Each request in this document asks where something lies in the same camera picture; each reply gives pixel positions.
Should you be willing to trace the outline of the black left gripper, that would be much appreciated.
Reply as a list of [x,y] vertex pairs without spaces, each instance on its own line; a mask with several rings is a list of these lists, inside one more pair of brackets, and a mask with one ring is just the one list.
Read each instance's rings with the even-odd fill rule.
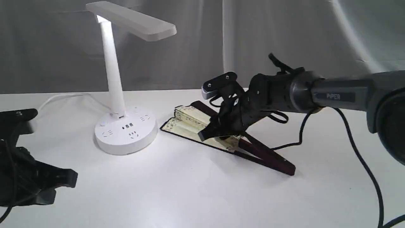
[[34,133],[31,121],[36,109],[1,112],[1,207],[52,205],[59,187],[75,188],[78,173],[36,160],[16,143],[21,135]]

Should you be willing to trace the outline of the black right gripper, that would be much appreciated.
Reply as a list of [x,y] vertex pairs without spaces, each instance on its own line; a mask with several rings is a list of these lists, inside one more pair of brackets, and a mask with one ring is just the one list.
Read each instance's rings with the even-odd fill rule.
[[243,137],[249,126],[275,111],[296,112],[290,97],[291,74],[255,75],[248,90],[232,82],[219,89],[224,102],[218,114],[218,123],[211,122],[198,132],[201,141],[211,138]]

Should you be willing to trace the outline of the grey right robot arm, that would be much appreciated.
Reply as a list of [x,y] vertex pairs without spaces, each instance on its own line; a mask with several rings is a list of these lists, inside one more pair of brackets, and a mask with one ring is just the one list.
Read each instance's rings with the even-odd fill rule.
[[201,141],[237,136],[276,111],[309,113],[339,108],[366,113],[370,133],[404,164],[404,71],[371,73],[353,78],[323,78],[298,69],[276,75],[256,74],[245,91],[228,72],[204,83],[204,99],[223,99],[218,114],[198,133]]

